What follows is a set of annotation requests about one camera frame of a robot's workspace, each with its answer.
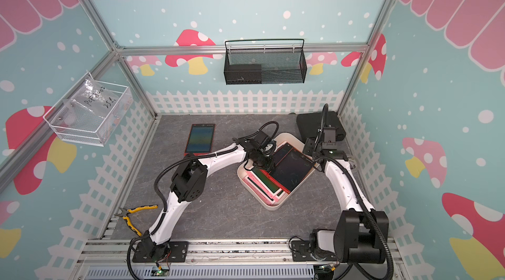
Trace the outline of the red writing tablet top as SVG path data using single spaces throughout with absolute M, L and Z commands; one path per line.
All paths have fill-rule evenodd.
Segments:
M 185 155 L 205 155 L 212 151 L 214 124 L 193 124 L 185 146 Z

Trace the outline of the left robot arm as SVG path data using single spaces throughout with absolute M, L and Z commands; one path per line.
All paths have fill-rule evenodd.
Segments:
M 155 193 L 163 208 L 153 225 L 131 240 L 128 252 L 135 258 L 157 262 L 170 251 L 169 241 L 180 216 L 189 203 L 199 198 L 206 179 L 215 172 L 233 164 L 251 162 L 254 168 L 273 170 L 276 142 L 263 131 L 234 139 L 230 146 L 206 155 L 188 155 L 162 171 L 154 183 Z

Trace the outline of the clear plastic bag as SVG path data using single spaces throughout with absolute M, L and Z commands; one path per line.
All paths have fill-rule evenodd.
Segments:
M 109 115 L 119 96 L 86 76 L 78 90 L 64 100 L 63 123 L 71 128 L 95 130 Z

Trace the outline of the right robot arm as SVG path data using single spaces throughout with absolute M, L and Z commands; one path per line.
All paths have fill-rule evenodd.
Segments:
M 313 142 L 305 145 L 314 162 L 330 180 L 341 215 L 334 230 L 316 229 L 310 235 L 310 254 L 315 260 L 347 264 L 343 275 L 356 268 L 367 279 L 377 279 L 363 264 L 386 264 L 382 279 L 393 279 L 394 261 L 387 238 L 389 218 L 364 196 L 351 172 L 347 155 L 338 151 L 336 129 L 321 126 Z

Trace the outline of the red writing tablet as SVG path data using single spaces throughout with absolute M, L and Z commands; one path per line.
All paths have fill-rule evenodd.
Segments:
M 205 155 L 212 151 L 214 124 L 193 124 L 185 146 L 185 155 Z
M 277 189 L 290 194 L 314 170 L 313 161 L 294 148 L 284 143 L 272 156 L 274 167 L 270 171 L 261 170 Z

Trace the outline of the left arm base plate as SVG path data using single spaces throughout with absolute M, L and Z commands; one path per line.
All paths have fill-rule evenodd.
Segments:
M 182 263 L 188 254 L 187 241 L 170 241 L 162 245 L 146 245 L 141 242 L 133 255 L 134 263 Z

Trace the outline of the black mesh wall basket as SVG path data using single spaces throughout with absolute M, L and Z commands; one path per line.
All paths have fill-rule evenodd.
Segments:
M 304 39 L 227 40 L 224 67 L 260 64 L 263 85 L 303 84 L 307 73 Z

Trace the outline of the black plastic tool case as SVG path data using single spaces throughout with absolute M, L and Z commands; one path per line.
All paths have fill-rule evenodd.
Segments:
M 306 113 L 297 116 L 296 122 L 301 135 L 301 141 L 306 142 L 308 138 L 315 138 L 320 128 L 322 113 Z M 346 131 L 336 112 L 330 111 L 326 122 L 336 129 L 336 141 L 343 141 L 346 138 Z

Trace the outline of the black box in basket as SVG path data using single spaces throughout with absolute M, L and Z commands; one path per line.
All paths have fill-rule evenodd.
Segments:
M 260 64 L 231 64 L 224 67 L 227 85 L 247 85 L 262 83 L 262 66 Z

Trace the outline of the pink writing tablet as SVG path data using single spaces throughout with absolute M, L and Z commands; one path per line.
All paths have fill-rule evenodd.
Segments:
M 280 205 L 288 194 L 275 184 L 263 170 L 253 168 L 245 171 L 243 180 L 267 206 Z

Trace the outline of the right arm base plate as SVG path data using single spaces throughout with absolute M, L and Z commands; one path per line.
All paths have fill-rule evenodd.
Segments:
M 310 248 L 309 241 L 300 239 L 290 240 L 288 247 L 291 251 L 292 260 L 294 262 L 336 262 L 337 257 L 334 253 L 317 254 Z

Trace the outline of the green circuit board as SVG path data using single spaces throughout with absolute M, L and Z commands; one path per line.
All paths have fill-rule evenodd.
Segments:
M 153 277 L 167 277 L 170 275 L 170 268 L 156 267 L 152 270 Z

